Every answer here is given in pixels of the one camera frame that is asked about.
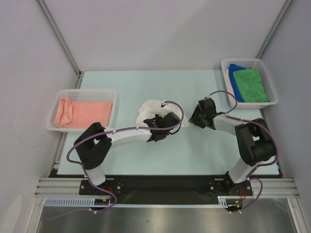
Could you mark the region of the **white towel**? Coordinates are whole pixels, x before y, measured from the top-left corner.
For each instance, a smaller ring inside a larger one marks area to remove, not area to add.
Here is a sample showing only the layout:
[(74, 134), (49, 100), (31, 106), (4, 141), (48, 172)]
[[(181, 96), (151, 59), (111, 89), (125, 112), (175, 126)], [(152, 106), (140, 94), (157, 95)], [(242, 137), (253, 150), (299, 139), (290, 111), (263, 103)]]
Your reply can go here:
[(136, 119), (136, 128), (148, 127), (144, 120), (153, 118), (156, 114), (164, 117), (167, 113), (174, 112), (180, 118), (180, 125), (183, 128), (192, 126), (189, 123), (189, 118), (184, 113), (182, 107), (172, 101), (147, 100), (138, 110), (138, 117)]

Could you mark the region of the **pink terry towel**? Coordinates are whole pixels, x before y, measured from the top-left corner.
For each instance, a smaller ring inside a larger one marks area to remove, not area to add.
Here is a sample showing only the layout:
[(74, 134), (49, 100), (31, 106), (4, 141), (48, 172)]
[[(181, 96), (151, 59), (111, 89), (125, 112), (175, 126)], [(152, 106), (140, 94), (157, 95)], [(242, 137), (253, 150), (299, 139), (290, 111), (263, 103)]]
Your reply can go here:
[(86, 129), (99, 122), (103, 127), (109, 123), (112, 102), (80, 102), (61, 98), (54, 119), (59, 128)]

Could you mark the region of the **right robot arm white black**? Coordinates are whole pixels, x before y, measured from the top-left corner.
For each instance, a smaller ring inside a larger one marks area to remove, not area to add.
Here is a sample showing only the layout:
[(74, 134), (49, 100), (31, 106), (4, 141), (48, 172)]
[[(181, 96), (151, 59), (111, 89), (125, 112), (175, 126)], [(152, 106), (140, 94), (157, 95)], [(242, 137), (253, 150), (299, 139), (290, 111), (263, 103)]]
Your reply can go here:
[(189, 122), (204, 129), (206, 127), (229, 133), (236, 137), (240, 159), (226, 173), (224, 191), (235, 195), (241, 190), (241, 183), (261, 166), (270, 166), (279, 157), (274, 136), (262, 118), (245, 120), (217, 112), (212, 98), (198, 101)]

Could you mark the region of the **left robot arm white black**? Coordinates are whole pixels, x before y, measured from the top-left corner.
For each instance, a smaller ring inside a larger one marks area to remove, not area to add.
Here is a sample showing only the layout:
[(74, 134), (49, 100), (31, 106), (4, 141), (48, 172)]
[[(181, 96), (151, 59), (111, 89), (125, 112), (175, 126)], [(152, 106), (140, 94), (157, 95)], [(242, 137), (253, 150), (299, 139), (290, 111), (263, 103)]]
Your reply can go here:
[(170, 131), (181, 124), (181, 118), (169, 112), (165, 116), (155, 115), (137, 126), (106, 131), (99, 123), (89, 126), (74, 142), (81, 166), (91, 180), (90, 189), (102, 194), (107, 189), (102, 163), (110, 149), (136, 142), (157, 142), (170, 135)]

